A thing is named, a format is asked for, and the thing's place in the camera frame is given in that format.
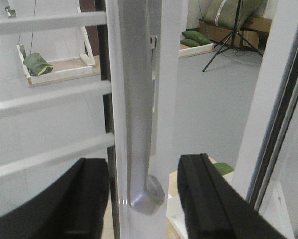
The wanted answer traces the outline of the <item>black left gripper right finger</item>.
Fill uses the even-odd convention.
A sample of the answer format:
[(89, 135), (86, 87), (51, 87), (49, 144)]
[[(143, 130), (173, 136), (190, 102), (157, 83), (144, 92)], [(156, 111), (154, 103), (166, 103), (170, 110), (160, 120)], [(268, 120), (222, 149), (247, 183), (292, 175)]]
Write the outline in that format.
[(181, 155), (177, 188), (190, 239), (292, 239), (284, 200), (261, 215), (226, 181), (206, 153)]

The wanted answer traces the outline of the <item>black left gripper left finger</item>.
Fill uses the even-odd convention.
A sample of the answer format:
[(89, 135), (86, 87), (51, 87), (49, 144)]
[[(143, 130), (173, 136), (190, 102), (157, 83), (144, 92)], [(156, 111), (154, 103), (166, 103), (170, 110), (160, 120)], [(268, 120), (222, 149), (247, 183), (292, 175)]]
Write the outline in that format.
[(0, 239), (100, 239), (109, 197), (104, 158), (81, 158), (37, 196), (0, 217)]

